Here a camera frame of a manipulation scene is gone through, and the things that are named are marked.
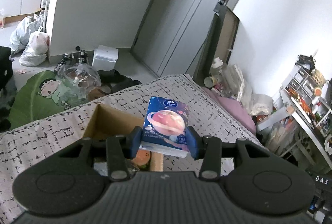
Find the gray door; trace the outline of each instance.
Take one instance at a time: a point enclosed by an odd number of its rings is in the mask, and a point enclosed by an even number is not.
[[[202,46],[218,0],[202,0],[170,56],[165,57],[158,76],[186,73]]]
[[[167,51],[178,42],[200,0],[154,0],[141,27],[132,54],[154,73],[158,73]]]

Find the pink pillow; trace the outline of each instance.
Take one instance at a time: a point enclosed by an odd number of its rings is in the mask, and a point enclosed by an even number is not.
[[[252,134],[256,134],[255,123],[252,121],[251,116],[247,114],[246,110],[242,108],[240,102],[231,98],[220,97],[208,88],[202,87],[202,89],[209,95],[209,97],[219,103],[221,107],[223,107],[231,116],[239,121],[247,130],[249,130]]]

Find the white box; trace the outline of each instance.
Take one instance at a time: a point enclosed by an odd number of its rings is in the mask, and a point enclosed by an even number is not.
[[[94,70],[112,70],[117,62],[119,50],[99,45],[93,55],[92,67]]]

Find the water bottle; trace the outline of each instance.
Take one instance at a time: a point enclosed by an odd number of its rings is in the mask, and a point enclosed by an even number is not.
[[[220,58],[217,57],[217,58],[213,59],[213,63],[212,63],[211,67],[212,67],[211,74],[212,74],[212,76],[218,77],[218,82],[222,86],[222,91],[223,91],[225,97],[230,97],[232,95],[232,91],[231,91],[229,84],[225,77],[225,70],[227,68],[227,64],[224,64],[222,62],[222,60],[220,60]]]

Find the sneaker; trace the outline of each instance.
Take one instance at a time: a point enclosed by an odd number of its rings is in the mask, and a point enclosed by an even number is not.
[[[62,60],[56,65],[54,68],[54,73],[58,74],[59,70],[64,66],[64,65],[71,65],[74,59],[73,54],[64,54],[62,56]]]
[[[80,54],[78,56],[78,63],[86,65],[89,63],[88,54],[86,53],[85,50],[80,50]]]

